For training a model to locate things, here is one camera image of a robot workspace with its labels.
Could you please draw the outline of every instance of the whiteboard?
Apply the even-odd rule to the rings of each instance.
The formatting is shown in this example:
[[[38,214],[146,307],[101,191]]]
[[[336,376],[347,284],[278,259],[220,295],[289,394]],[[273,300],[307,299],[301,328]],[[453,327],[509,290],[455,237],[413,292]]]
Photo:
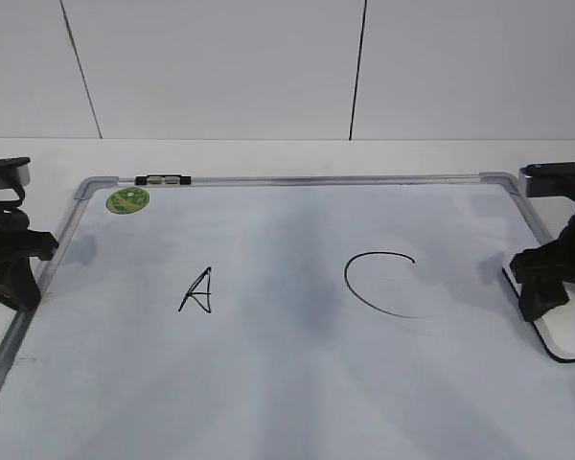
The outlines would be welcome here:
[[[130,215],[115,190],[2,388],[0,459],[575,459],[575,364],[503,278],[537,245],[503,187],[149,188]],[[178,311],[208,267],[211,312]]]

